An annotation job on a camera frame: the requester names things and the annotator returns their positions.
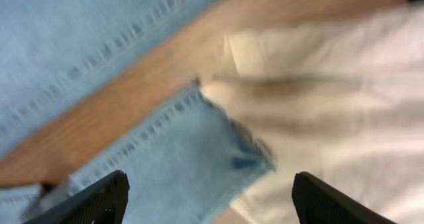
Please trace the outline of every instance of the light blue jeans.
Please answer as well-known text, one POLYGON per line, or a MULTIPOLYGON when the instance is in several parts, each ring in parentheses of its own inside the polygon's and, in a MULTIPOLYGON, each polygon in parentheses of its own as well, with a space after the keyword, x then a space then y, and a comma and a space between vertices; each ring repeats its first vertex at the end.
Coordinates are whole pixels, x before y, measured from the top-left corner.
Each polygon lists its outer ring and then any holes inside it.
POLYGON ((34 210, 45 210, 122 170, 130 182, 124 224, 208 223, 269 169, 225 114, 191 85, 72 174, 58 194, 34 210))
POLYGON ((0 0, 0 158, 216 0, 0 0))
POLYGON ((21 215, 41 194, 39 184, 0 189, 0 223, 19 224, 21 215))

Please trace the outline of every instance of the cloth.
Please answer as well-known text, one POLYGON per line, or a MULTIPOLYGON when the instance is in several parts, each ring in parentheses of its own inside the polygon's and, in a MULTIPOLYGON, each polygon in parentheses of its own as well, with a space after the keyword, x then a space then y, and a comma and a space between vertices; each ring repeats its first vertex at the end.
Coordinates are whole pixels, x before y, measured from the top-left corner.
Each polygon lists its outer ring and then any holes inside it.
POLYGON ((0 0, 0 158, 217 0, 0 0))
POLYGON ((7 224, 21 224, 22 213, 42 192, 40 184, 0 189, 0 220, 7 224))
POLYGON ((114 170, 129 179, 123 224, 209 223, 270 169, 191 85, 70 176, 70 192, 114 170))
POLYGON ((203 93, 272 151, 276 172, 232 206, 251 223, 299 223, 307 171, 396 223, 424 220, 424 8, 244 30, 203 93))

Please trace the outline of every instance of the wooden floor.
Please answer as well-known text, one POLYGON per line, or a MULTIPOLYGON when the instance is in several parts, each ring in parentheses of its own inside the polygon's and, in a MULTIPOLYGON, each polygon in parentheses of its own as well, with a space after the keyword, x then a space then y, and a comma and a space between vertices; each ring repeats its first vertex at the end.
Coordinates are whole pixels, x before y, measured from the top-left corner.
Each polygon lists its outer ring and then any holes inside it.
POLYGON ((221 0, 123 75, 29 137, 0 163, 0 186, 56 184, 219 64, 226 32, 344 19, 405 0, 221 0))

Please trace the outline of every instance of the white fabric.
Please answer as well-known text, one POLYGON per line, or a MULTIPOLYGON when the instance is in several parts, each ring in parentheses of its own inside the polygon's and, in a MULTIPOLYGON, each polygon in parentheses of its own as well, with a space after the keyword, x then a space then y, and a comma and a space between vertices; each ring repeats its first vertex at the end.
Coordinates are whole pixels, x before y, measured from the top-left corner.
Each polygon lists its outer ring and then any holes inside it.
POLYGON ((397 223, 424 222, 424 8, 227 36, 203 93, 271 150, 276 171, 232 207, 251 223, 299 223, 296 172, 397 223))

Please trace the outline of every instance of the denim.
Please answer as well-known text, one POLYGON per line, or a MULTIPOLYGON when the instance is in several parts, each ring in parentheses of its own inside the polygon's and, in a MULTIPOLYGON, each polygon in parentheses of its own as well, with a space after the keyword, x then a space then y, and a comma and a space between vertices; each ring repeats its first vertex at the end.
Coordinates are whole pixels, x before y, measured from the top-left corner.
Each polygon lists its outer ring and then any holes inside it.
POLYGON ((122 170, 130 182, 124 224, 208 223, 269 169, 191 85, 72 174, 69 192, 122 170))
POLYGON ((0 158, 216 0, 0 0, 0 158))
POLYGON ((0 223, 22 223, 22 212, 40 195, 41 190, 39 184, 0 189, 0 223))

